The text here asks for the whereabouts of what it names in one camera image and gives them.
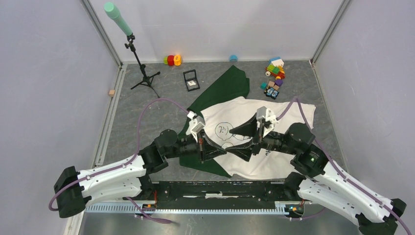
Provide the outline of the white and green t-shirt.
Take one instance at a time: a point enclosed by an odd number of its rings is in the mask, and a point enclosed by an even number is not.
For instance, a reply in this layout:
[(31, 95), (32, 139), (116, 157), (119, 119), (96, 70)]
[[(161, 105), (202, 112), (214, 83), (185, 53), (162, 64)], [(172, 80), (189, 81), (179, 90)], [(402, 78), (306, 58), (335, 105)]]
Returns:
[[(243, 70), (236, 66), (227, 69), (215, 82), (202, 92), (189, 109), (205, 120), (205, 132), (218, 145), (231, 142), (234, 145), (246, 143), (248, 137), (233, 135), (229, 130), (248, 121), (260, 107), (271, 109), (276, 116), (284, 116), (275, 125), (274, 131), (285, 133), (293, 123), (305, 123), (312, 127), (315, 105), (277, 103), (264, 100), (248, 99), (250, 80)], [(218, 156), (204, 163), (198, 162), (195, 156), (179, 158), (181, 166), (231, 177), (239, 175), (251, 180), (270, 180), (286, 178), (295, 169), (290, 164), (293, 155), (266, 151), (261, 149), (257, 155), (246, 162), (232, 153)]]

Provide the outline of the black clear brooch case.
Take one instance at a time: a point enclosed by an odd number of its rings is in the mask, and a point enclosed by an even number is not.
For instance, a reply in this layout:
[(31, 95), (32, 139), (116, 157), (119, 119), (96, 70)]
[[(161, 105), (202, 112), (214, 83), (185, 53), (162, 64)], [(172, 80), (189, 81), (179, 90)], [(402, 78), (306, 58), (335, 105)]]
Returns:
[(183, 72), (184, 83), (188, 92), (200, 89), (200, 84), (197, 78), (195, 69)]

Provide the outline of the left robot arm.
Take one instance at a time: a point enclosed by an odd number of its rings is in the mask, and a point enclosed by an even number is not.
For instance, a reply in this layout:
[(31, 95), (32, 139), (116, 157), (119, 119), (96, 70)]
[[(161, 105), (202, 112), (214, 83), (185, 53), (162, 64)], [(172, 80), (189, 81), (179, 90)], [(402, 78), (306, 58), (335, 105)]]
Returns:
[(225, 153), (204, 131), (180, 139), (175, 131), (167, 129), (149, 146), (121, 161), (87, 170), (65, 168), (54, 185), (49, 210), (57, 211), (60, 218), (69, 218), (107, 200), (136, 196), (149, 199), (154, 193), (149, 175), (166, 168), (167, 159), (195, 156), (205, 162)]

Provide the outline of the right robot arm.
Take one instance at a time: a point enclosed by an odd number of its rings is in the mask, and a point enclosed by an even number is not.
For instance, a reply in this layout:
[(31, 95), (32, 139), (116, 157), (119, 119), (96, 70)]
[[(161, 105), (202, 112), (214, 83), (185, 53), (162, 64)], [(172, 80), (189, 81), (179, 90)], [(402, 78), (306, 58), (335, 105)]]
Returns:
[(227, 148), (249, 160), (260, 150), (293, 155), (294, 167), (285, 179), (283, 195), (289, 200), (317, 203), (349, 220), (364, 235), (392, 235), (403, 225), (406, 203), (384, 197), (343, 170), (320, 147), (305, 123), (296, 122), (285, 133), (272, 130), (274, 121), (251, 118), (231, 129), (232, 134), (250, 137), (250, 141)]

